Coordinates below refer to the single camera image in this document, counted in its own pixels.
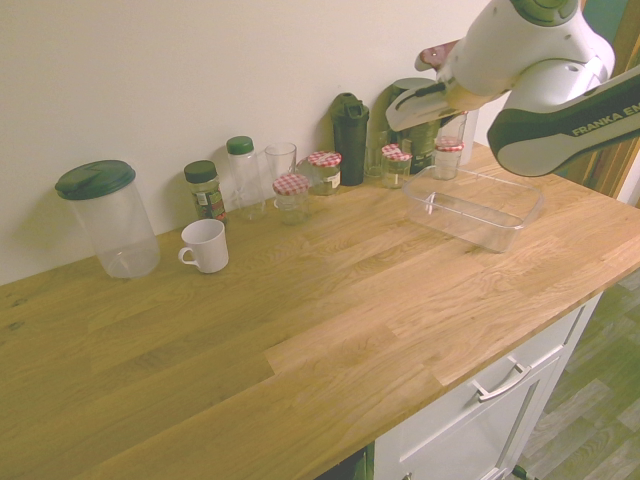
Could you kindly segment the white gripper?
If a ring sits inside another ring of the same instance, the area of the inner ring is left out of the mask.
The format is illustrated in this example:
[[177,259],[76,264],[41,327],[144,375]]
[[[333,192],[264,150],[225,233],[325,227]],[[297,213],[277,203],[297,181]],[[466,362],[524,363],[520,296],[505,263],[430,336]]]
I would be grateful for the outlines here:
[[410,88],[387,108],[386,120],[394,131],[441,120],[460,113],[470,100],[470,91],[454,80],[451,66],[443,64],[437,82]]

